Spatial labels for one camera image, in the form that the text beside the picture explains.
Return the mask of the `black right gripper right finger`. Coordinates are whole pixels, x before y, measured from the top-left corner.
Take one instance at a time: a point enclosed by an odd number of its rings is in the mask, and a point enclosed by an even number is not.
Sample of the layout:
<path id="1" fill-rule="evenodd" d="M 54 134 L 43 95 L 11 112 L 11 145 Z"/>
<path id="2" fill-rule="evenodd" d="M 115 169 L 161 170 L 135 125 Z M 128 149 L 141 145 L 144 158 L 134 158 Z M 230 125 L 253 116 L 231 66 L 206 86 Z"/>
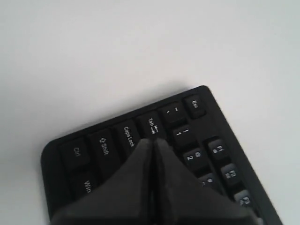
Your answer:
<path id="1" fill-rule="evenodd" d="M 154 141 L 157 221 L 160 225 L 253 225 L 255 214 L 203 187 L 164 139 Z"/>

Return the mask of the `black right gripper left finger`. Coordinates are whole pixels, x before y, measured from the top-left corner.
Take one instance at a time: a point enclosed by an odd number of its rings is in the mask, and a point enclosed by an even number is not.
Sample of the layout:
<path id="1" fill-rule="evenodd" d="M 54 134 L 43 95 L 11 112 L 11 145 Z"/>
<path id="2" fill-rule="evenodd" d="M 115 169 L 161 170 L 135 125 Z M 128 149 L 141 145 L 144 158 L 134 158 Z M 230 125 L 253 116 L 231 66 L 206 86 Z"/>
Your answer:
<path id="1" fill-rule="evenodd" d="M 141 139 L 136 149 L 103 185 L 52 219 L 53 225 L 150 225 L 150 171 L 153 141 Z"/>

